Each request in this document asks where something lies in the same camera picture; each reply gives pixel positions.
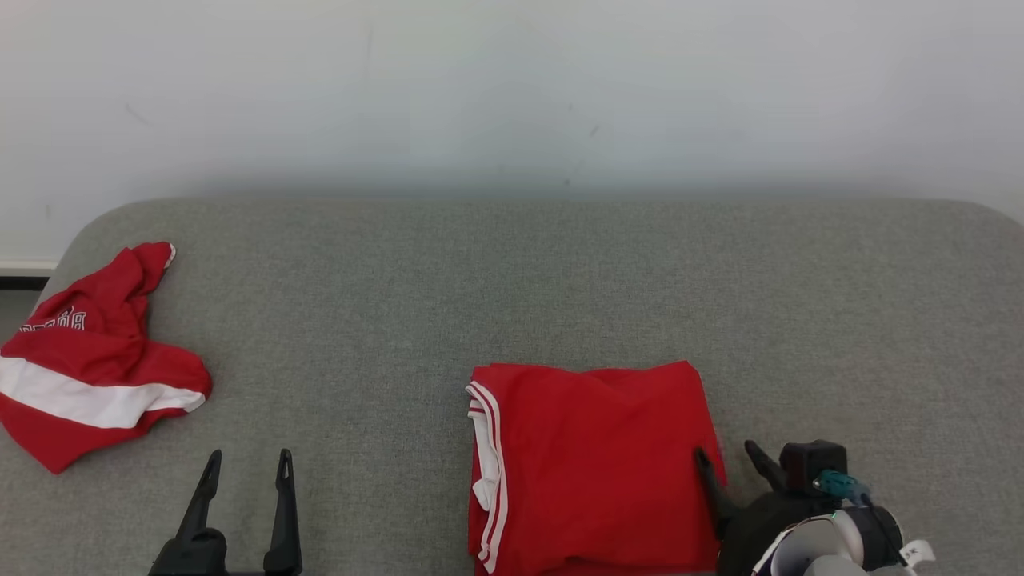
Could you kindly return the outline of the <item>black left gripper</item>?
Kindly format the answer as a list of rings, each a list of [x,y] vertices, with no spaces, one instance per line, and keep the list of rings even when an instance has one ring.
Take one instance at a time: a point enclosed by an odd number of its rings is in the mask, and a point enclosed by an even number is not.
[[[221,450],[210,454],[176,538],[170,539],[158,553],[150,576],[300,576],[303,560],[292,453],[288,449],[279,452],[278,508],[270,548],[259,571],[228,570],[226,537],[216,529],[207,528],[210,503],[218,490],[221,459]]]

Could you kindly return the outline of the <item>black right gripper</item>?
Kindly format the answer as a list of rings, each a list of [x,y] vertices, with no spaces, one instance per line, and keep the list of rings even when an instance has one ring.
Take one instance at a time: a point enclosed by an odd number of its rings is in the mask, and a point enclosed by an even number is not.
[[[752,576],[756,562],[781,532],[815,515],[826,513],[825,498],[786,493],[786,471],[756,441],[745,440],[745,452],[773,492],[762,494],[741,508],[729,498],[703,448],[694,450],[712,529],[720,543],[716,576]]]

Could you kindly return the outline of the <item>red white jersey shirt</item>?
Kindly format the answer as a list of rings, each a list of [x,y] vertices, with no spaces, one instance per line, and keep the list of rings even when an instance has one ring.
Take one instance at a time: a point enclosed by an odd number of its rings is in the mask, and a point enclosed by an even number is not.
[[[573,372],[493,363],[466,386],[474,576],[714,571],[694,453],[725,481],[691,364]]]

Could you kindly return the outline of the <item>red shirt with white band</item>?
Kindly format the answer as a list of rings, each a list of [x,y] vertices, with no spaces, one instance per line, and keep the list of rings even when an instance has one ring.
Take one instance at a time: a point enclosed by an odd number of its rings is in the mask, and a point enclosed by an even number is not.
[[[202,359],[150,338],[150,296],[176,256],[143,243],[44,300],[0,346],[0,426],[49,474],[200,408]]]

